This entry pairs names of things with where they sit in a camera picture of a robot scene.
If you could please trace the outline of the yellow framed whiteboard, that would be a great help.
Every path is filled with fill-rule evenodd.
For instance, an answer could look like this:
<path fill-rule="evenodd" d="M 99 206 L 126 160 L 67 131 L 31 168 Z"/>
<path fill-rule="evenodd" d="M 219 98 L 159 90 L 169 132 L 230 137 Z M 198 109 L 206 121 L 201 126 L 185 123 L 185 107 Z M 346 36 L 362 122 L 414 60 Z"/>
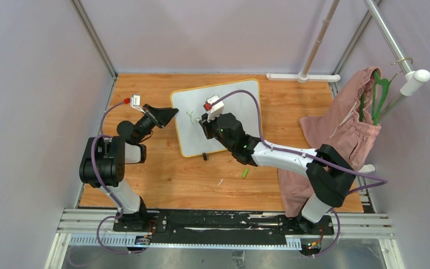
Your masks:
<path fill-rule="evenodd" d="M 199 121 L 202 115 L 232 113 L 241 122 L 245 133 L 259 136 L 258 113 L 261 106 L 259 81 L 251 78 L 217 85 L 174 91 L 170 95 L 180 152 L 183 157 L 195 157 L 224 151 L 216 139 L 207 139 Z"/>

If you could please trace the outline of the green marker cap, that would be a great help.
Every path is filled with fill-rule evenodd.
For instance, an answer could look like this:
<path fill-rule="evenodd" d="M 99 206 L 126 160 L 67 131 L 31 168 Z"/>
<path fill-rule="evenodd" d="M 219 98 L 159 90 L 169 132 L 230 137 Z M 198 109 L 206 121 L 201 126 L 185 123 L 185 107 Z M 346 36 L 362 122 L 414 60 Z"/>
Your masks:
<path fill-rule="evenodd" d="M 248 172 L 249 172 L 249 169 L 248 169 L 248 168 L 246 168 L 246 169 L 243 171 L 243 173 L 242 173 L 242 178 L 246 178 L 246 176 L 247 176 Z"/>

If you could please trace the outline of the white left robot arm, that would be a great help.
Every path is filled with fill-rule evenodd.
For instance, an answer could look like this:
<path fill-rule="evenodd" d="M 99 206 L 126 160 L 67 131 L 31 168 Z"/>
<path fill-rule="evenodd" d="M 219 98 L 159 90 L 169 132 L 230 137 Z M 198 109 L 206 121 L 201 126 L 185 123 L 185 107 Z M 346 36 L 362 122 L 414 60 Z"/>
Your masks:
<path fill-rule="evenodd" d="M 145 162 L 147 148 L 143 142 L 152 136 L 154 128 L 166 127 L 179 111 L 148 104 L 142 110 L 137 123 L 120 122 L 116 136 L 90 137 L 79 167 L 81 182 L 104 192 L 117 207 L 116 219 L 135 231 L 148 227 L 149 216 L 143 199 L 125 180 L 125 166 Z"/>

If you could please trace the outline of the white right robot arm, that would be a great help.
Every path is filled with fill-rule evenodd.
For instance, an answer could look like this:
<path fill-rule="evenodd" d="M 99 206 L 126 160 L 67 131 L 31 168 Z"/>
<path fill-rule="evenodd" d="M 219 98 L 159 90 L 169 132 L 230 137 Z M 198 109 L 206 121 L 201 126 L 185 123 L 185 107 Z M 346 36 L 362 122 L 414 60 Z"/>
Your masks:
<path fill-rule="evenodd" d="M 299 230 L 311 234 L 331 208 L 340 207 L 355 179 L 355 171 L 335 148 L 295 149 L 268 143 L 247 134 L 232 113 L 214 119 L 204 113 L 199 124 L 207 139 L 215 139 L 243 165 L 270 166 L 306 177 L 314 192 L 302 206 L 297 219 Z"/>

